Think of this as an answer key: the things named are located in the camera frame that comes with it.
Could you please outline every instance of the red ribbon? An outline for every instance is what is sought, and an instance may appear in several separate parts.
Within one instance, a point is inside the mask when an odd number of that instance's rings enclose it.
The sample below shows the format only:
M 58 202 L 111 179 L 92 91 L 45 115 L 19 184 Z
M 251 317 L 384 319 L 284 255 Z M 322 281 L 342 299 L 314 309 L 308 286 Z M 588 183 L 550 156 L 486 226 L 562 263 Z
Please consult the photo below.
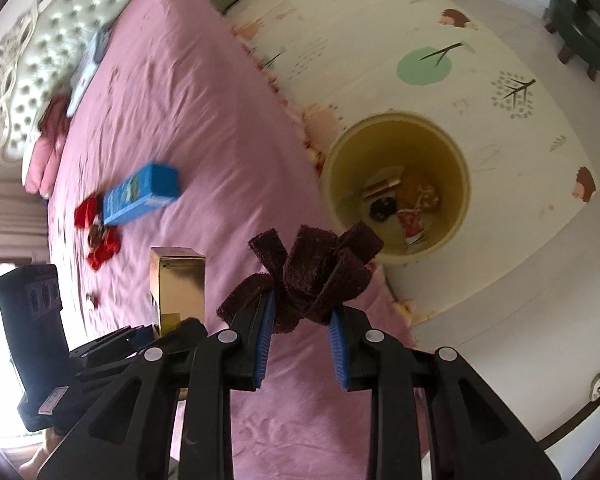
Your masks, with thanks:
M 75 226 L 78 229 L 88 229 L 102 212 L 102 195 L 92 194 L 82 202 L 74 212 Z M 101 243 L 87 256 L 87 263 L 91 269 L 99 270 L 104 262 L 112 259 L 114 254 L 120 252 L 120 234 L 117 227 L 106 228 Z

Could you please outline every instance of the blue box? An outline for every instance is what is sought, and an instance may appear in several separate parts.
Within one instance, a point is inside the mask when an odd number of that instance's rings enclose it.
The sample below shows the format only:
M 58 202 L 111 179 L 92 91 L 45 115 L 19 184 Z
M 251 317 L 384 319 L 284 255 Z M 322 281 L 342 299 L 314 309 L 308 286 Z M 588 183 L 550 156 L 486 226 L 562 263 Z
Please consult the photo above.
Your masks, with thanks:
M 131 222 L 169 205 L 179 196 L 178 171 L 151 162 L 104 195 L 103 222 L 105 225 Z

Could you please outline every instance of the curtain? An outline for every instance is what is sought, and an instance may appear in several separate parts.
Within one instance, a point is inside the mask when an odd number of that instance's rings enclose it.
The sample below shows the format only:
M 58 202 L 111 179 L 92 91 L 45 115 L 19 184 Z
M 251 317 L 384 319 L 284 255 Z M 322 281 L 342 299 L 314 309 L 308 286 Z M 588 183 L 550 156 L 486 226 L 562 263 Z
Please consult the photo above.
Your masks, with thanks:
M 46 206 L 19 182 L 0 182 L 0 258 L 48 261 Z

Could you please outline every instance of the stool leg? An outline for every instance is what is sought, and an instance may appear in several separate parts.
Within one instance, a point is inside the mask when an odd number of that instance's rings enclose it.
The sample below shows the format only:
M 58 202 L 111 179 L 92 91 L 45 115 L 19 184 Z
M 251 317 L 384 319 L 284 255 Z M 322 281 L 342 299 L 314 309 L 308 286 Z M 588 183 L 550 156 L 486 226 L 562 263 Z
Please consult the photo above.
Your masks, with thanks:
M 567 64 L 569 60 L 574 56 L 575 52 L 570 46 L 565 45 L 562 50 L 558 53 L 558 59 L 561 63 Z

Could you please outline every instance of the cardboard box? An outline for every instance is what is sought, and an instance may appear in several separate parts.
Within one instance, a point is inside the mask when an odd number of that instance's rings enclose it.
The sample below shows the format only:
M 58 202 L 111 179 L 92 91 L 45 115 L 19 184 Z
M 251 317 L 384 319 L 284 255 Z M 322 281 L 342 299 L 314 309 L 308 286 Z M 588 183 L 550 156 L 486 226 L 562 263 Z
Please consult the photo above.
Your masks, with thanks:
M 205 322 L 205 263 L 201 254 L 182 247 L 152 247 L 149 282 L 160 319 L 160 335 L 189 317 Z
M 104 195 L 102 219 L 105 225 L 124 224 L 179 196 L 178 171 L 150 163 Z

